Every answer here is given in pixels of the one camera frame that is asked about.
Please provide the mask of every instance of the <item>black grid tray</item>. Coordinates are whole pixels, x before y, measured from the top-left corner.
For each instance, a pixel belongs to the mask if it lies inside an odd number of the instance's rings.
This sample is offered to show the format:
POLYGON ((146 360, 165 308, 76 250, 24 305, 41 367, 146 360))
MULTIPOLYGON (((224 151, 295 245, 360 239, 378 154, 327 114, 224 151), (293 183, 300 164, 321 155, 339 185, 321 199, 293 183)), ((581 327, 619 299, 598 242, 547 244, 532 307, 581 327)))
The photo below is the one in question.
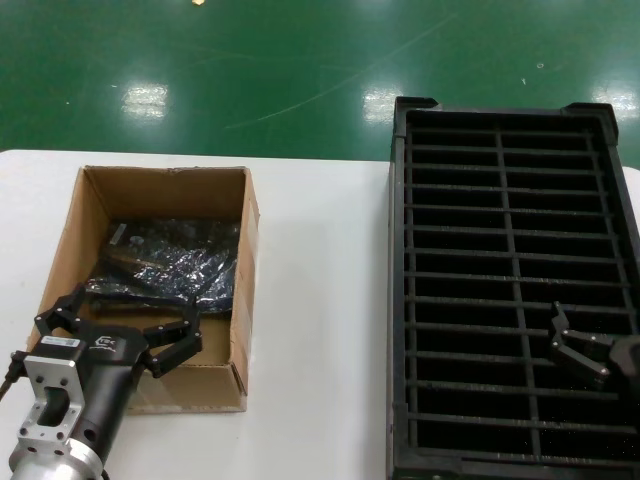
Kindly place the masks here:
POLYGON ((576 330, 638 332, 617 134, 609 105, 398 99, 393 478, 640 479, 640 436, 617 394, 546 358, 553 301, 576 330))

